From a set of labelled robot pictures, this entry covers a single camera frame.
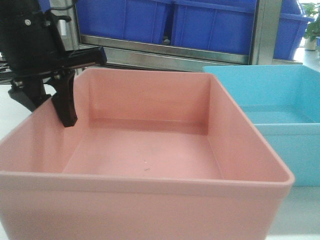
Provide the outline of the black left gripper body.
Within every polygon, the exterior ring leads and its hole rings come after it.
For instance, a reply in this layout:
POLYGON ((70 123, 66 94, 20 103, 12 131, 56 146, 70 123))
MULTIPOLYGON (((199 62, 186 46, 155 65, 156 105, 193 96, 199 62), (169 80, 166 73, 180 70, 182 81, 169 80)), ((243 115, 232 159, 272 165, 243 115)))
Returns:
POLYGON ((54 11, 42 11, 37 0, 0 2, 0 51, 13 73, 34 75, 106 63, 102 47, 66 50, 57 24, 71 18, 54 11))

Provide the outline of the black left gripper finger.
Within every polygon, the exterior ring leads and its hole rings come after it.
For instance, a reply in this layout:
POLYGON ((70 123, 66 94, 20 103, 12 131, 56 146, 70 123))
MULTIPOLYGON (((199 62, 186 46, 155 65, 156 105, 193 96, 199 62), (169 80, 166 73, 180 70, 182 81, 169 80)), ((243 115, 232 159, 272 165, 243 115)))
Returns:
POLYGON ((14 78, 10 84, 10 98, 31 112, 51 98, 51 95, 46 93, 43 79, 40 77, 14 78))
POLYGON ((57 116, 65 128, 73 127, 77 122, 74 101, 75 70, 63 70, 54 75, 49 84, 55 89, 51 100, 57 116))

